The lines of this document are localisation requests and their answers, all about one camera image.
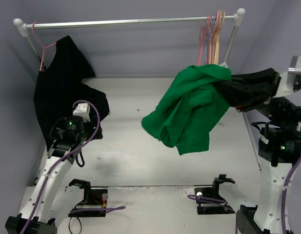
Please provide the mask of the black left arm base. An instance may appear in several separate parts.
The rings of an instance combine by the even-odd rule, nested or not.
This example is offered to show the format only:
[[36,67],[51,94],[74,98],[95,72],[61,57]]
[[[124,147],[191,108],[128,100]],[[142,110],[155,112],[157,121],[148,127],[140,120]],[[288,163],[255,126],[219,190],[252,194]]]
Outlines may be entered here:
[[74,210],[83,210],[69,214],[69,217],[105,217],[106,211],[96,211],[95,208],[106,208],[108,189],[106,187],[92,187],[90,181],[73,179],[69,186],[77,186],[83,189],[83,200],[79,202]]

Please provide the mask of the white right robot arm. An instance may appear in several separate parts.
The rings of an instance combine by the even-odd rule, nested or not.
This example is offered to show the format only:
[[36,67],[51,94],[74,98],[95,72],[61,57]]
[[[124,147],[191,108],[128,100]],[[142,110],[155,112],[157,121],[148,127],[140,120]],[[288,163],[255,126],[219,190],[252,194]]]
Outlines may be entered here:
[[224,176],[210,188],[216,201],[225,199],[236,213],[236,228],[242,234],[289,234],[288,206],[292,178],[301,163],[301,106],[287,99],[301,90],[301,68],[279,74],[274,69],[234,75],[216,89],[239,112],[257,110],[266,122],[254,122],[259,131],[258,155],[261,187],[258,204],[248,201]]

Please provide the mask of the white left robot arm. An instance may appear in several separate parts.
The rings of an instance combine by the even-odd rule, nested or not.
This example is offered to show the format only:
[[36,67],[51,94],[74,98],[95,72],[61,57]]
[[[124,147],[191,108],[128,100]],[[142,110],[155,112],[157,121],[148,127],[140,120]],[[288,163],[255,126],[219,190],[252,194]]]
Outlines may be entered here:
[[102,138],[99,115],[62,117],[49,136],[53,142],[43,172],[19,214],[7,219],[5,228],[9,234],[55,234],[77,204],[87,204],[92,198],[90,182],[73,179],[63,196],[55,200],[65,175],[78,162],[82,148]]

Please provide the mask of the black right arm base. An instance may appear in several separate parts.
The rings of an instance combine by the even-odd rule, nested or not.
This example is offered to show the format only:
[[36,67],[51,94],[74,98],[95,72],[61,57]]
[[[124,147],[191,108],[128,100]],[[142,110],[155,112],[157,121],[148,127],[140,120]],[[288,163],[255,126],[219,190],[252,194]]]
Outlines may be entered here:
[[197,205],[198,215],[228,215],[235,213],[227,201],[219,195],[220,185],[225,182],[235,184],[233,179],[226,177],[226,174],[220,174],[213,180],[211,186],[194,188],[194,201]]

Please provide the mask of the green t shirt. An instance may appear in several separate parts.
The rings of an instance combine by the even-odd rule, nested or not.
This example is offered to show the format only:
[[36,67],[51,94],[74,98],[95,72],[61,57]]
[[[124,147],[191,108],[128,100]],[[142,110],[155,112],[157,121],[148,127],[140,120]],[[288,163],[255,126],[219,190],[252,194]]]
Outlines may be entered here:
[[208,151],[209,133],[230,107],[214,83],[231,80],[231,70],[219,65],[188,66],[141,120],[143,129],[179,155]]

